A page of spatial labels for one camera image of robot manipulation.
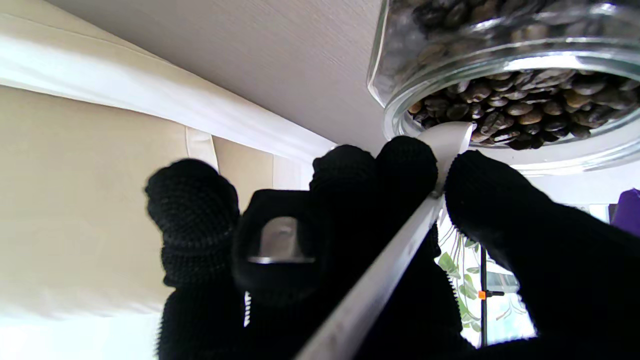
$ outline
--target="gloved hand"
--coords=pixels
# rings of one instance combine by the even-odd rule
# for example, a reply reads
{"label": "gloved hand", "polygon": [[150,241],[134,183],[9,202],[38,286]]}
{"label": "gloved hand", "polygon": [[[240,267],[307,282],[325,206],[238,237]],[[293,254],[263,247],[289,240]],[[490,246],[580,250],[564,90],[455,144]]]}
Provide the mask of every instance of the gloved hand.
{"label": "gloved hand", "polygon": [[[292,357],[437,179],[431,149],[405,136],[386,144],[375,159],[356,147],[337,147],[316,159],[314,170],[308,196],[332,225],[322,281],[299,296],[278,293],[280,289],[254,294],[246,327],[244,289],[234,287],[230,271],[232,234],[239,221],[233,186],[195,160],[174,163],[149,179],[148,212],[163,232],[165,283],[176,287],[164,309],[161,360]],[[247,214],[257,198],[254,195]],[[452,286],[433,261],[439,253],[434,227],[366,339],[361,356],[372,351],[397,354],[397,346],[420,336],[436,339],[426,354],[470,348],[460,337]],[[419,329],[402,324],[407,318],[419,323]]]}

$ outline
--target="glass jar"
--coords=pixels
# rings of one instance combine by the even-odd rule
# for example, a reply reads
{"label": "glass jar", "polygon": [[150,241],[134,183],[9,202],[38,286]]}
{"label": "glass jar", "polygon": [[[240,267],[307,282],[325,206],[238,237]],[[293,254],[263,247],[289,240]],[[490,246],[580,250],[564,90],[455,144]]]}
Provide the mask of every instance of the glass jar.
{"label": "glass jar", "polygon": [[[530,69],[576,69],[640,81],[640,2],[632,0],[383,0],[368,87],[384,132],[422,130],[407,109],[461,81]],[[640,110],[579,140],[540,149],[478,147],[525,175],[569,174],[640,158]]]}

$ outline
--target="black knit glove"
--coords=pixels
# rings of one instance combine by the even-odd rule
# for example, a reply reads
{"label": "black knit glove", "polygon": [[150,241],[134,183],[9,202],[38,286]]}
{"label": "black knit glove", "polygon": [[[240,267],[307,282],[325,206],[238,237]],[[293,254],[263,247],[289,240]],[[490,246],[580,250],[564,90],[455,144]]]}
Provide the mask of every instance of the black knit glove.
{"label": "black knit glove", "polygon": [[[231,234],[238,224],[235,190],[194,160],[175,163],[149,179],[148,210],[163,231],[165,283],[176,287],[164,309],[161,360],[292,357],[437,179],[431,149],[407,137],[393,139],[376,159],[340,146],[316,159],[314,170],[308,197],[321,204],[318,209],[332,223],[333,234],[322,281],[299,296],[279,296],[281,288],[254,294],[246,327],[245,289],[234,287],[229,270]],[[365,340],[362,357],[399,354],[394,351],[399,348],[412,357],[470,348],[460,337],[451,284],[433,262],[439,253],[434,227]],[[401,321],[409,318],[417,325]],[[409,347],[426,336],[433,339],[428,347]]]}
{"label": "black knit glove", "polygon": [[549,339],[536,342],[538,350],[576,341],[617,349],[635,343],[636,325],[622,304],[635,283],[640,239],[552,202],[516,170],[477,151],[453,161],[445,195],[452,223],[518,278],[538,336]]}

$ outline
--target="roasted coffee bean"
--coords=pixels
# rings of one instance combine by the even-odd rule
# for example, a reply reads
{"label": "roasted coffee bean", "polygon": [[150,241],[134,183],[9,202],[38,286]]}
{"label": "roasted coffee bean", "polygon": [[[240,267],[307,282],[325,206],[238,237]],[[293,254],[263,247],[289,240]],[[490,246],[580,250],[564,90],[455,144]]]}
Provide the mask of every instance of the roasted coffee bean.
{"label": "roasted coffee bean", "polygon": [[541,104],[543,102],[551,101],[551,99],[553,99],[551,94],[543,92],[543,93],[529,94],[520,101],[524,102],[525,104]]}
{"label": "roasted coffee bean", "polygon": [[542,130],[542,125],[537,122],[535,124],[529,124],[522,127],[522,131],[527,134],[535,135]]}
{"label": "roasted coffee bean", "polygon": [[564,109],[563,109],[562,105],[560,105],[560,103],[557,102],[557,101],[546,102],[542,106],[542,111],[544,111],[545,113],[547,113],[549,115],[560,115],[560,114],[564,113]]}
{"label": "roasted coffee bean", "polygon": [[491,92],[491,88],[486,83],[475,83],[460,96],[469,103],[481,102],[491,95]]}
{"label": "roasted coffee bean", "polygon": [[569,119],[567,119],[566,117],[563,116],[555,116],[552,118],[549,118],[548,120],[545,120],[545,123],[543,124],[543,129],[545,131],[556,131],[556,130],[560,130],[560,129],[564,129],[565,127],[567,127],[569,125]]}
{"label": "roasted coffee bean", "polygon": [[582,78],[573,82],[573,91],[581,95],[593,95],[604,89],[606,85],[603,79]]}
{"label": "roasted coffee bean", "polygon": [[485,135],[482,134],[480,131],[475,130],[472,134],[471,134],[471,141],[473,142],[483,142],[486,139],[489,138],[489,135]]}
{"label": "roasted coffee bean", "polygon": [[434,126],[438,125],[439,123],[438,123],[438,121],[436,119],[428,117],[428,118],[424,119],[422,121],[422,123],[420,123],[420,124],[421,124],[422,128],[426,130],[426,129],[429,129],[431,127],[434,127]]}
{"label": "roasted coffee bean", "polygon": [[484,122],[480,127],[480,133],[482,135],[487,135],[487,136],[493,135],[495,134],[496,131],[500,129],[499,126],[502,125],[503,122],[504,122],[503,114],[492,113],[491,115],[487,116],[484,119]]}
{"label": "roasted coffee bean", "polygon": [[556,141],[558,141],[558,137],[556,135],[553,135],[552,133],[548,133],[546,131],[541,132],[540,134],[538,134],[537,137],[542,139],[544,142],[556,142]]}
{"label": "roasted coffee bean", "polygon": [[471,114],[472,119],[480,119],[484,116],[484,110],[482,110],[482,106],[477,102],[469,105],[469,113]]}
{"label": "roasted coffee bean", "polygon": [[560,130],[556,130],[556,131],[552,131],[551,132],[556,138],[558,139],[562,139],[565,136],[569,135],[569,127],[564,127]]}
{"label": "roasted coffee bean", "polygon": [[547,38],[549,28],[543,24],[531,24],[511,33],[512,42],[523,42],[530,40],[542,40]]}
{"label": "roasted coffee bean", "polygon": [[453,7],[449,14],[444,19],[444,26],[449,29],[456,29],[462,25],[469,14],[469,7],[467,3],[461,1],[459,4]]}
{"label": "roasted coffee bean", "polygon": [[586,103],[591,101],[590,96],[578,94],[573,90],[565,90],[563,92],[563,95],[566,99],[567,105],[571,106],[572,108],[580,108],[582,105],[585,105]]}
{"label": "roasted coffee bean", "polygon": [[633,79],[625,79],[618,89],[621,91],[629,91],[637,88],[638,86],[640,86],[640,82]]}
{"label": "roasted coffee bean", "polygon": [[520,100],[525,96],[527,96],[527,94],[528,93],[526,91],[509,90],[507,92],[502,93],[502,96],[506,97],[509,100]]}
{"label": "roasted coffee bean", "polygon": [[520,116],[530,112],[531,110],[533,110],[533,105],[519,102],[517,104],[509,105],[507,113],[513,116]]}
{"label": "roasted coffee bean", "polygon": [[447,117],[451,121],[458,121],[462,119],[469,111],[469,105],[467,104],[453,104],[447,110]]}
{"label": "roasted coffee bean", "polygon": [[516,138],[519,135],[520,135],[519,130],[503,129],[493,134],[491,139],[496,143],[500,143],[500,142],[504,143],[504,142],[510,142],[510,141],[516,140]]}
{"label": "roasted coffee bean", "polygon": [[457,84],[453,84],[447,88],[450,92],[454,94],[460,94],[464,92],[469,87],[469,80],[460,81]]}
{"label": "roasted coffee bean", "polygon": [[513,86],[513,80],[491,80],[489,85],[495,91],[507,91]]}
{"label": "roasted coffee bean", "polygon": [[485,141],[481,142],[480,144],[484,145],[484,146],[494,146],[495,142],[493,141],[492,138],[486,139]]}
{"label": "roasted coffee bean", "polygon": [[434,8],[451,9],[459,0],[432,0],[431,5]]}
{"label": "roasted coffee bean", "polygon": [[423,100],[424,106],[433,111],[438,110],[447,110],[449,107],[449,100],[444,99],[443,97],[427,97]]}
{"label": "roasted coffee bean", "polygon": [[409,114],[417,114],[420,110],[422,110],[422,101],[418,101],[415,104],[409,107]]}
{"label": "roasted coffee bean", "polygon": [[526,140],[531,140],[532,138],[533,138],[532,134],[520,132],[520,135],[518,135],[518,138],[516,140],[526,141]]}
{"label": "roasted coffee bean", "polygon": [[533,139],[531,139],[531,148],[532,149],[539,149],[539,148],[542,147],[542,145],[545,144],[544,139],[542,139],[542,134],[543,133],[539,134],[538,136],[534,136]]}
{"label": "roasted coffee bean", "polygon": [[533,109],[518,117],[518,122],[522,125],[535,124],[540,121],[542,121],[542,111],[539,109]]}
{"label": "roasted coffee bean", "polygon": [[426,29],[437,28],[444,21],[447,12],[443,9],[434,9],[431,4],[426,3],[413,9],[413,19],[416,24]]}
{"label": "roasted coffee bean", "polygon": [[587,139],[591,137],[591,129],[588,126],[571,124],[569,130],[571,131],[571,135],[575,136],[578,139]]}
{"label": "roasted coffee bean", "polygon": [[494,108],[500,108],[501,106],[507,105],[509,103],[509,99],[502,97],[497,100],[489,100],[486,103],[493,106]]}
{"label": "roasted coffee bean", "polygon": [[418,122],[419,124],[421,124],[422,121],[424,121],[424,119],[427,119],[427,118],[430,118],[430,117],[432,117],[432,116],[429,114],[429,111],[427,109],[422,109],[417,114],[415,114],[413,116],[413,119],[416,122]]}
{"label": "roasted coffee bean", "polygon": [[513,75],[512,72],[501,72],[500,74],[493,74],[485,77],[489,80],[507,80],[511,77],[511,75]]}
{"label": "roasted coffee bean", "polygon": [[475,8],[471,11],[471,23],[477,24],[491,19],[496,19],[498,15],[498,0],[486,0],[484,4],[481,1],[475,1],[478,5],[474,5],[471,1],[471,6]]}
{"label": "roasted coffee bean", "polygon": [[567,104],[564,104],[564,110],[566,112],[568,112],[569,114],[572,114],[572,113],[575,113],[576,111],[580,110],[580,108],[574,108],[573,106],[569,106]]}
{"label": "roasted coffee bean", "polygon": [[532,139],[520,140],[520,137],[518,136],[515,141],[509,142],[507,146],[512,148],[513,150],[527,150],[531,148],[531,140]]}

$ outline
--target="beige wall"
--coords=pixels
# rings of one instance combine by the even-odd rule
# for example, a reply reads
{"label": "beige wall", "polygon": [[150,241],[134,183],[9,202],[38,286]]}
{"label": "beige wall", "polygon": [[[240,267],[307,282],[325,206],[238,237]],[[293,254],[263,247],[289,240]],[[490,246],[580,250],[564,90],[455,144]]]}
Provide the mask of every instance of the beige wall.
{"label": "beige wall", "polygon": [[143,187],[185,127],[0,86],[0,323],[159,311],[161,235]]}
{"label": "beige wall", "polygon": [[273,187],[273,155],[215,136],[213,144],[220,174],[236,187],[244,211],[254,191]]}

